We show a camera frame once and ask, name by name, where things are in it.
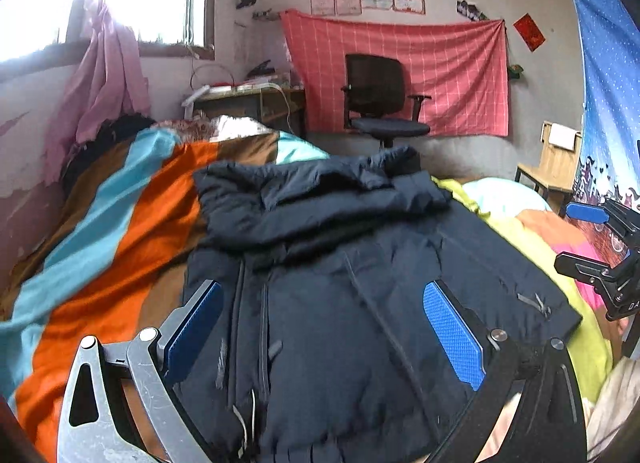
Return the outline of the red checked wall cloth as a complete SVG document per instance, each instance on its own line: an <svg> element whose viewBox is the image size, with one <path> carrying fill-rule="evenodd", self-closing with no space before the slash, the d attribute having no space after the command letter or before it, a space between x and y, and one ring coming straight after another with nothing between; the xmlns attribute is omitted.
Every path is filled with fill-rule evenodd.
<svg viewBox="0 0 640 463"><path fill-rule="evenodd" d="M437 137L509 134L506 28L501 20L444 25L405 25L323 19L282 12L283 33L294 71L306 91L307 127L338 134L344 126L344 87L350 54L395 60L368 72L380 86L404 84L422 94L420 122Z"/></svg>

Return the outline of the black office chair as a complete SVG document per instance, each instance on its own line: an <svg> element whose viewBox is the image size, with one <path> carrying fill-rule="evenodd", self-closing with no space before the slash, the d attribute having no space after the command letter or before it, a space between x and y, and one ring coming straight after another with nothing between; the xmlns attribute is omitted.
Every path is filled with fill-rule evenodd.
<svg viewBox="0 0 640 463"><path fill-rule="evenodd" d="M398 138L421 138L431 132L420 122L428 94L408 93L402 64L386 56L347 53L344 129L375 139L381 149L392 149Z"/></svg>

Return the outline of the pink curtain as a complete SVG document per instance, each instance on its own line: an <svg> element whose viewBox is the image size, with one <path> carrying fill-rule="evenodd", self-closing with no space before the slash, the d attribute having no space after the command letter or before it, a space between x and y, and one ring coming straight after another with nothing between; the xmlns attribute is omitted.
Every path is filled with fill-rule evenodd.
<svg viewBox="0 0 640 463"><path fill-rule="evenodd" d="M104 0L89 16L91 38L44 138L43 180L58 182L79 145L103 124L129 114L148 116L151 100L139 46L131 28L114 21Z"/></svg>

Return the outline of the wooden desk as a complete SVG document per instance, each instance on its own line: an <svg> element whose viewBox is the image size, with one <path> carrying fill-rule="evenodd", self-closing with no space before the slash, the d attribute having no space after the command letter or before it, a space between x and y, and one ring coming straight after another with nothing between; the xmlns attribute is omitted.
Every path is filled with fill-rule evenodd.
<svg viewBox="0 0 640 463"><path fill-rule="evenodd" d="M281 87L273 82L255 85L201 88L184 101L185 119L198 112L218 116L250 117L267 127L307 137L306 97L300 87Z"/></svg>

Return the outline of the wooden chair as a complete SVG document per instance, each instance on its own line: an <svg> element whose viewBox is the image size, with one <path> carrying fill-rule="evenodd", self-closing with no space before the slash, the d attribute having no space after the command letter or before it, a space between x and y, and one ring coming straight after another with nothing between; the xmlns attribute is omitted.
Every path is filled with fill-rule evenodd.
<svg viewBox="0 0 640 463"><path fill-rule="evenodd" d="M558 214L565 216L565 207L574 195L574 179L577 172L582 133L576 140L574 151L566 151L548 143L549 128L552 123L546 120L541 127L540 142L542 150L537 166L518 164L514 181L525 177L534 184L534 190L549 205L558 206Z"/></svg>

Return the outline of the dark navy padded jacket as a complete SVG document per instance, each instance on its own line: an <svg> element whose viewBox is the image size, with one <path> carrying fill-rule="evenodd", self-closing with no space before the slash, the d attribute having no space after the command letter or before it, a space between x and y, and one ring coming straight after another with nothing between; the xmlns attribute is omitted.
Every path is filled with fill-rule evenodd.
<svg viewBox="0 0 640 463"><path fill-rule="evenodd" d="M223 462L410 462L472 398L423 311L440 280L486 327L541 345L580 314L440 189L410 148L194 176L206 222L184 293L224 308L176 393Z"/></svg>

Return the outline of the red paper wall decoration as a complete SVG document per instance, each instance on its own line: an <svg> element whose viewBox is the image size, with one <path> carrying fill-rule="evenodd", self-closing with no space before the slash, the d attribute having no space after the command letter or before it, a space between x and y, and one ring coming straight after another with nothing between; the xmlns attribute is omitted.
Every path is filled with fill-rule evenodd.
<svg viewBox="0 0 640 463"><path fill-rule="evenodd" d="M545 41L538 25L529 13L525 13L513 23L514 30L521 36L530 52L536 51Z"/></svg>

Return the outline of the colourful striped bed blanket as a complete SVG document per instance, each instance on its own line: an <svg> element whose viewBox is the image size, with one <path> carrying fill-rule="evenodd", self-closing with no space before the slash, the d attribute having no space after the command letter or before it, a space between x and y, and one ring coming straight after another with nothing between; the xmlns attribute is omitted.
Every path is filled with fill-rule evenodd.
<svg viewBox="0 0 640 463"><path fill-rule="evenodd" d="M128 341L160 325L178 306L186 258L204 235L193 173L214 160L247 165L324 160L329 154L248 117L163 122L125 116L72 157L54 231L13 268L1 290L1 394L44 461L56 460L64 389L81 340ZM485 221L564 292L582 315L570 355L582 392L589 457L612 443L639 401L639 361L620 360L627 319L605 325L604 306L587 284L552 268L554 253L597 257L585 233L548 210L532 189L498 178L433 180Z"/></svg>

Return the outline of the white cloth on chair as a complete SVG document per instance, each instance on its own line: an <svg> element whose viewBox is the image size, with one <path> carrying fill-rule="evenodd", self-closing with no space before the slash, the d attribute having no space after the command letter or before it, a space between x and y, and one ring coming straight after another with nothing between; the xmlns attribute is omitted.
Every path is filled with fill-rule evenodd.
<svg viewBox="0 0 640 463"><path fill-rule="evenodd" d="M549 128L548 143L555 148L574 151L579 131L558 123L552 123Z"/></svg>

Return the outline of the blue patterned door curtain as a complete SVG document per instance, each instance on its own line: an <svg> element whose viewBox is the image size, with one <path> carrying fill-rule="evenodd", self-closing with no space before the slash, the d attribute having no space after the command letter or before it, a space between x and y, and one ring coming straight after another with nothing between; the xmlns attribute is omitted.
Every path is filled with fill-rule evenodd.
<svg viewBox="0 0 640 463"><path fill-rule="evenodd" d="M573 0L584 114L574 181L579 202L639 208L639 29L620 0Z"/></svg>

